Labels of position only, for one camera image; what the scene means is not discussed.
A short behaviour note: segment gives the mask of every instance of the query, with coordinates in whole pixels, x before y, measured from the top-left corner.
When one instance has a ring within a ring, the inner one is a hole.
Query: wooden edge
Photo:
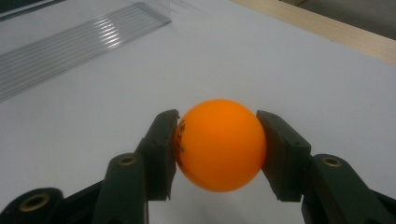
[[[277,0],[233,0],[278,20],[396,65],[396,41]]]

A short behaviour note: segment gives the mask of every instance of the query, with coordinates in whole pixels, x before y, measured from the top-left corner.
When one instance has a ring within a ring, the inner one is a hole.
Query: grooved metal bar
[[[0,55],[0,102],[168,22],[138,2]]]

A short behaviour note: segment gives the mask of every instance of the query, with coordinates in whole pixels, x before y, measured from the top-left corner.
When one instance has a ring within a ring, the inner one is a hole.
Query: white surface
[[[88,187],[134,151],[157,114],[211,98],[278,114],[313,154],[342,157],[396,198],[395,66],[226,0],[171,8],[170,25],[0,104],[1,209],[31,189]],[[43,14],[0,23],[0,53],[62,23],[41,26]],[[277,202],[262,173],[218,194],[177,172],[172,200],[149,213],[153,224],[304,223],[300,207]]]

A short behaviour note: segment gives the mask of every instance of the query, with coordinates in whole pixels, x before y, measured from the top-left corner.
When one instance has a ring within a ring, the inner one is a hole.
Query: ping pong ball
[[[215,192],[239,189],[262,168],[264,130],[243,105],[209,100],[180,120],[175,155],[178,167],[193,184]]]

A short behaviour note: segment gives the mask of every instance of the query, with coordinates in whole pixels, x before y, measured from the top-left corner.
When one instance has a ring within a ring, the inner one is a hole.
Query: white table
[[[77,3],[0,23],[0,53],[85,20],[65,9]],[[183,115],[212,98],[278,114],[313,154],[345,159],[371,189],[396,198],[395,66],[227,0],[173,0],[171,8],[170,25],[0,104],[1,209],[31,189],[67,197],[88,187],[110,159],[135,150],[157,114]],[[263,173],[212,193],[177,172],[172,200],[150,202],[149,218],[304,223],[300,207],[278,202]]]

